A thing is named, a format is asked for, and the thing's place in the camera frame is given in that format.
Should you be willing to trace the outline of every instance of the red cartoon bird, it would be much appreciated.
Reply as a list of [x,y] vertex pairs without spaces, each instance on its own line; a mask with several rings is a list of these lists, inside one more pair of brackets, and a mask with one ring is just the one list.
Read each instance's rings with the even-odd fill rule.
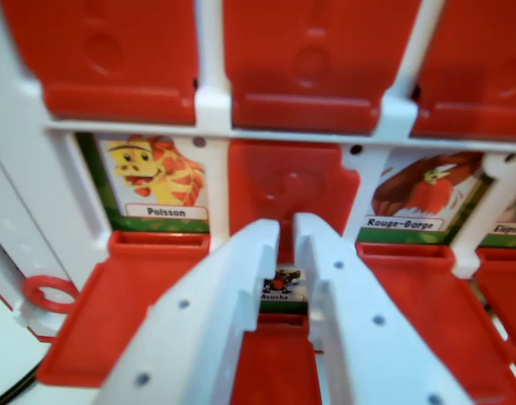
[[[433,215],[439,213],[447,207],[454,186],[479,169],[482,156],[479,152],[459,152],[419,159],[376,189],[372,201],[374,213],[389,217],[410,208]],[[438,169],[444,165],[454,166]]]

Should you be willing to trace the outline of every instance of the cartoon fish card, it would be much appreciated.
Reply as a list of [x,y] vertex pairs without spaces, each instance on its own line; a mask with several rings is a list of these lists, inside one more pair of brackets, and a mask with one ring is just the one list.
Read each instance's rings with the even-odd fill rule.
[[486,247],[516,247],[516,196],[481,243]]
[[359,241],[444,243],[473,209],[483,177],[479,152],[396,149],[368,208]]
[[307,308],[304,272],[294,267],[279,267],[273,280],[265,280],[261,294],[265,312],[299,312]]
[[171,138],[78,134],[99,196],[115,230],[209,231],[206,171]]

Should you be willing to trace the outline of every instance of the black cable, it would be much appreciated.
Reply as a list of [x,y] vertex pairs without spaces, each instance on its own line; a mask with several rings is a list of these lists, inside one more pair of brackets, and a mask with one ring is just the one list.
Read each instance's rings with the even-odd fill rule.
[[39,368],[39,365],[40,362],[33,369],[31,369],[28,374],[22,377],[20,381],[18,381],[16,384],[14,384],[8,390],[6,390],[2,395],[0,395],[0,405],[7,405],[37,381],[35,375],[37,374],[37,369]]

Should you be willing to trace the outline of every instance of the red plastic ring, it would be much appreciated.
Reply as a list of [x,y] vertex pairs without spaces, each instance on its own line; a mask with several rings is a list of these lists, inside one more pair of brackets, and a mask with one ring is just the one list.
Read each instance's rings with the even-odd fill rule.
[[22,293],[24,293],[25,298],[32,304],[49,312],[67,314],[73,307],[74,302],[63,304],[61,302],[50,301],[45,297],[45,293],[40,290],[41,287],[59,289],[71,295],[74,299],[78,297],[78,290],[70,281],[52,276],[33,276],[27,278],[22,283]]

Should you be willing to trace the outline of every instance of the red flap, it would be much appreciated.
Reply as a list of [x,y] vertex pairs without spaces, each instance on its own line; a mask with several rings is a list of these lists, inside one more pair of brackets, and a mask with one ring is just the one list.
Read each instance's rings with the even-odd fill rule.
[[320,405],[306,316],[260,315],[239,354],[231,405]]
[[516,404],[511,359],[447,246],[357,244],[357,252],[476,403]]
[[234,125],[370,132],[419,0],[224,0]]
[[209,235],[115,231],[109,251],[40,366],[40,381],[100,386],[148,307],[207,255]]
[[516,0],[448,0],[419,87],[414,136],[516,140]]
[[478,249],[477,286],[516,348],[516,249]]
[[339,145],[233,141],[228,155],[230,234],[260,218],[281,224],[279,263],[293,262],[292,219],[315,213],[342,234],[359,174]]
[[192,1],[0,0],[57,116],[192,124]]

